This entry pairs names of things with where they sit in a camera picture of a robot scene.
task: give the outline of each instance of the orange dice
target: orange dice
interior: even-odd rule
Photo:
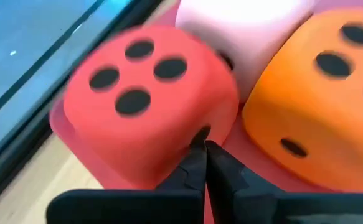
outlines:
[[[363,9],[304,23],[263,72],[242,116],[251,138],[302,179],[363,191]]]

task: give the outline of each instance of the blue glass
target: blue glass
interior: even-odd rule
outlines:
[[[131,0],[106,0],[0,107],[0,143],[41,104],[65,71]],[[0,0],[0,97],[96,1]]]

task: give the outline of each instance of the black metal prong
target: black metal prong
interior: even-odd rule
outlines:
[[[267,224],[282,192],[213,141],[207,147],[207,188],[216,224]]]
[[[191,146],[184,160],[156,189],[194,189],[204,192],[206,166],[207,154],[205,144]]]

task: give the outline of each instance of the red tray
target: red tray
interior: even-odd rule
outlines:
[[[173,26],[177,9],[178,4],[168,10],[154,24]],[[109,167],[106,167],[103,162],[100,162],[97,156],[90,154],[91,151],[81,142],[67,120],[62,99],[57,100],[52,108],[50,124],[54,133],[83,164],[90,168],[92,175],[97,178],[105,189],[135,189],[132,184],[125,181]],[[287,192],[332,192],[299,179],[259,150],[246,135],[240,116],[236,119],[227,140],[223,144],[223,148],[256,174]],[[213,222],[210,201],[206,194],[205,224],[213,224]]]

